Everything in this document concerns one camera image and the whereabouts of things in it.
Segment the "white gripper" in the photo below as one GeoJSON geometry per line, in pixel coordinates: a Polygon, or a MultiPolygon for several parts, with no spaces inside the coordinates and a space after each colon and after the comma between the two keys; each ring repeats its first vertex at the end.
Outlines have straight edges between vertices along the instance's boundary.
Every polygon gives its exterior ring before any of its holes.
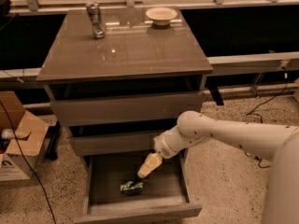
{"type": "Polygon", "coordinates": [[[137,172],[140,178],[145,178],[158,168],[162,164],[163,158],[171,159],[181,151],[179,133],[166,131],[156,136],[153,141],[156,153],[150,153],[145,159],[145,162],[137,172]]]}

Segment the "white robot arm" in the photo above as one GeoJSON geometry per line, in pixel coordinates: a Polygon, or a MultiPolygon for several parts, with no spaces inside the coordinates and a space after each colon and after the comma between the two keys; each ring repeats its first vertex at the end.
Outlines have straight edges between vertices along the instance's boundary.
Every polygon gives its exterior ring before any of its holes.
{"type": "Polygon", "coordinates": [[[210,139],[271,162],[263,224],[299,224],[299,127],[212,119],[195,111],[154,138],[154,151],[137,175],[148,176],[164,159],[210,139]]]}

